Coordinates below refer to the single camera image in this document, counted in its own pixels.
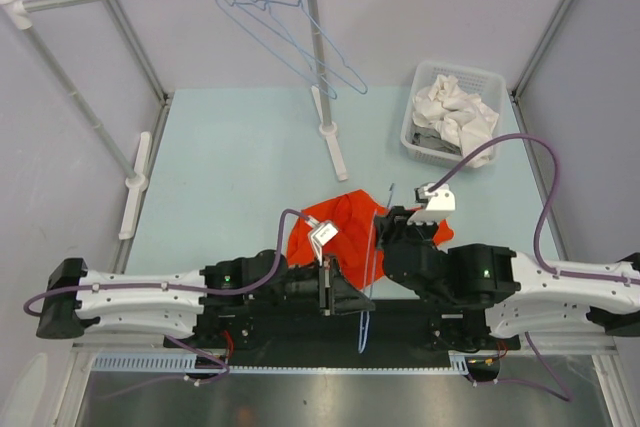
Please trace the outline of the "orange t shirt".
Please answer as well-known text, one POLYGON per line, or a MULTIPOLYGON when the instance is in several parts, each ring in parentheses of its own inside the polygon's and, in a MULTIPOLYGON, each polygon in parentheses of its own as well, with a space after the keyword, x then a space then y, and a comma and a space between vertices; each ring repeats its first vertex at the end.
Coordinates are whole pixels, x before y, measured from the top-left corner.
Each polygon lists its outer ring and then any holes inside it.
MULTIPOLYGON (((381 263, 384 254, 377 257, 376 273, 365 280, 365 267, 371 274, 374 247, 369 233, 373 226, 373 216, 386 214, 388 209, 378 204, 364 190, 356 190, 309 206, 301 211, 318 221, 331 221, 338 229, 337 235, 324 247, 323 252, 335 256, 342 274, 355 287, 362 289, 372 281, 384 276, 381 263)), ((289 266, 307 265, 314 259, 314 252, 308 239, 311 227, 298 219, 288 238, 286 259, 289 266)), ((435 233, 437 246, 452 240, 454 231, 446 221, 442 221, 435 233)))

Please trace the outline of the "grey t shirt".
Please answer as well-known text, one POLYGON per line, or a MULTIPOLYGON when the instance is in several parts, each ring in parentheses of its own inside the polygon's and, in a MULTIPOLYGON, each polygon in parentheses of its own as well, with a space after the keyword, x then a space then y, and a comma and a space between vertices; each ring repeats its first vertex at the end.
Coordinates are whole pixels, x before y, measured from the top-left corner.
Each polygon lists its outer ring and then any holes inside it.
POLYGON ((412 134, 412 144, 453 155, 461 153, 461 149, 458 146, 442 139, 436 130, 429 128, 416 128, 412 134))

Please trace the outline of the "white t shirt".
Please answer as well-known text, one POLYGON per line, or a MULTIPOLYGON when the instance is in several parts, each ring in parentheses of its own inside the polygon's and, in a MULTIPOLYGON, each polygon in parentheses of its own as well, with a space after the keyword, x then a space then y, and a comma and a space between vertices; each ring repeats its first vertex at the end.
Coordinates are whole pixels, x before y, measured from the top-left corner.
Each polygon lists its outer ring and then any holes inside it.
POLYGON ((411 128, 436 130, 461 149, 464 157, 490 141, 500 115, 478 93, 468 93, 454 75, 438 74, 434 82, 417 91, 411 108, 411 128))

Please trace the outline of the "blue wire hanger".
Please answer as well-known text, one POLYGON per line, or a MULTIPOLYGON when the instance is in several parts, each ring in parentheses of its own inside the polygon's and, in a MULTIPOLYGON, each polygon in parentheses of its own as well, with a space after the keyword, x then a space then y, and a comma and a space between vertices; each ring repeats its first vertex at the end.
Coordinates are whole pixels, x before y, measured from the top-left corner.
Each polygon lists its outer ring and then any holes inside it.
POLYGON ((250 38, 281 62, 298 77, 314 85, 331 100, 338 97, 332 84, 338 80, 360 95, 365 95, 369 87, 347 59, 328 33, 321 26, 318 0, 215 0, 216 5, 239 26, 250 38), (282 12, 290 10, 302 16, 309 23, 311 45, 305 47, 285 22, 282 12), (307 69, 292 61, 269 45, 260 36, 264 31, 286 44, 306 64, 307 69))

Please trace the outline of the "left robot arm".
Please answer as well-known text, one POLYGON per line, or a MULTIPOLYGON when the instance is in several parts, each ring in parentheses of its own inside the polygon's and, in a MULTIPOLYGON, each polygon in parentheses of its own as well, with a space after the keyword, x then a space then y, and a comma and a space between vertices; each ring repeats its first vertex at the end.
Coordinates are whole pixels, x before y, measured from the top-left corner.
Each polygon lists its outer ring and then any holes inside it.
POLYGON ((49 276, 40 301, 41 339, 136 332, 191 339, 202 347, 214 344, 234 318, 330 317, 375 308, 335 258, 291 267, 272 249, 158 278, 99 272, 81 258, 67 258, 49 276))

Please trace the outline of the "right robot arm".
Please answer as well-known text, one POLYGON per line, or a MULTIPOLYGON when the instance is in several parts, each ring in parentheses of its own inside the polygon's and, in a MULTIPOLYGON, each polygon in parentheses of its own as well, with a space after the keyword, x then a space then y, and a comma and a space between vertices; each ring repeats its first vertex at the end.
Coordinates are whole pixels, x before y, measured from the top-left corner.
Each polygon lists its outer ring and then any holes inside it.
POLYGON ((382 270, 440 311, 475 312, 461 323, 463 340, 484 348, 495 338, 561 326, 594 324, 614 337, 639 334, 639 256, 593 264, 540 260, 507 247, 475 243, 446 251, 433 223, 394 207, 373 220, 382 270))

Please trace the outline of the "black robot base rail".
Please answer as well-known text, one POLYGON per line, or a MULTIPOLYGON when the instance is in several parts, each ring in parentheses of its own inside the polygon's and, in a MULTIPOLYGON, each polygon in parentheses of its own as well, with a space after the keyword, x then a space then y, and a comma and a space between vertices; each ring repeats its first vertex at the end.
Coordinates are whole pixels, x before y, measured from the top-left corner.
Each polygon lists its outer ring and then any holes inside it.
POLYGON ((410 369, 450 366, 450 352, 503 355, 521 347, 491 333, 481 310, 379 300, 361 325, 357 313, 324 316, 308 308, 208 306, 184 344, 231 349, 234 368, 410 369))

